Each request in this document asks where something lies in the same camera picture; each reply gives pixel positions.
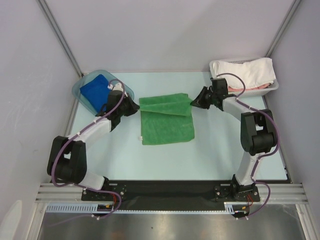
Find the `green microfiber towel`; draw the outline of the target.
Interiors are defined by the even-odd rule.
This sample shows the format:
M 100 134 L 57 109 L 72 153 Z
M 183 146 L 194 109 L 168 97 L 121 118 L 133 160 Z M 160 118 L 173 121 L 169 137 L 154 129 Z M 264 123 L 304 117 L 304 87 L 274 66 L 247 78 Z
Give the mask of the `green microfiber towel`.
M 142 144 L 155 146 L 193 140 L 191 102 L 186 93 L 140 98 Z

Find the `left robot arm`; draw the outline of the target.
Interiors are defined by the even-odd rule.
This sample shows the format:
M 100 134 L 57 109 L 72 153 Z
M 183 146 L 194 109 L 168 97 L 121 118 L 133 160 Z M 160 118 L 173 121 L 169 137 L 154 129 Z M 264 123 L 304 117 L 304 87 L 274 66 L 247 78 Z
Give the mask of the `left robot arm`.
M 109 179 L 88 170 L 87 150 L 121 122 L 138 112 L 140 106 L 123 90 L 111 90 L 93 121 L 75 135 L 53 139 L 47 173 L 57 187 L 74 184 L 87 188 L 99 200 L 109 197 Z

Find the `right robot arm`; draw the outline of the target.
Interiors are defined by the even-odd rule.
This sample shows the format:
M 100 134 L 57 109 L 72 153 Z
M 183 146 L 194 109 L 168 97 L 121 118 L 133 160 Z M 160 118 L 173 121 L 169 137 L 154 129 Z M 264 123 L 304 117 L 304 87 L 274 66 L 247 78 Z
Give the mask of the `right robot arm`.
M 224 78 L 211 79 L 211 86 L 204 86 L 191 106 L 209 109 L 215 106 L 240 122 L 240 144 L 243 156 L 229 186 L 214 188 L 217 201 L 258 202 L 256 171 L 263 158 L 278 150 L 278 130 L 269 109 L 258 110 L 240 101 L 240 96 L 228 91 Z

